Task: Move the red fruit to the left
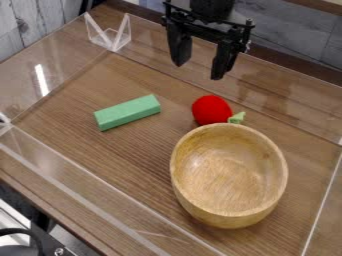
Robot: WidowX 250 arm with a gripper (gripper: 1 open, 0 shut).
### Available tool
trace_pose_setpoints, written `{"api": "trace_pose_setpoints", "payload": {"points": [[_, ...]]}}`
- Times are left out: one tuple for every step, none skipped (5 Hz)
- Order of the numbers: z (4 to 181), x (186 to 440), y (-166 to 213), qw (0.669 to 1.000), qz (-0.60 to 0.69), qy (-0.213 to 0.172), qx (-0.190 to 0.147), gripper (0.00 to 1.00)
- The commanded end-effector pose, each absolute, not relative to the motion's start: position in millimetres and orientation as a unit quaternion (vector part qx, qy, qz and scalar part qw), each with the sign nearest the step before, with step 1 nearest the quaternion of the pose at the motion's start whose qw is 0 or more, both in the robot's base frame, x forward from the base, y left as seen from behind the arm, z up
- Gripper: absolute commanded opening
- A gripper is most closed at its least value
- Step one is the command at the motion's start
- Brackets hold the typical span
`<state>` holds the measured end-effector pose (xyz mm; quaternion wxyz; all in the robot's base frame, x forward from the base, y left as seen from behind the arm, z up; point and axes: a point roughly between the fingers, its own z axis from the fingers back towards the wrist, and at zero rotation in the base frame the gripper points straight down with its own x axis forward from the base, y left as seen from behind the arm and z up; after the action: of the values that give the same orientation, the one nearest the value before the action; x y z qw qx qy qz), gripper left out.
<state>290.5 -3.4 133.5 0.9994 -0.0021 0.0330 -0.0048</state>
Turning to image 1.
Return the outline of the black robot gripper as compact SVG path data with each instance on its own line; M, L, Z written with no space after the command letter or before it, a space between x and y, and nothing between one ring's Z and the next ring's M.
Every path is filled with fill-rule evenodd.
M237 52L250 50L255 22L235 10L235 3L236 0L163 1L163 26L173 64L180 67L189 60L192 36L219 43L212 60L212 80L220 80L232 69Z

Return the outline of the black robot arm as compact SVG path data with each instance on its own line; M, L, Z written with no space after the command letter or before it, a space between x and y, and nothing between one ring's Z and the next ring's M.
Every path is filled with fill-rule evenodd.
M236 57L250 50L255 22L233 10L235 0L164 0L161 24L173 64L180 67L192 55L192 38L216 45L211 79L231 71Z

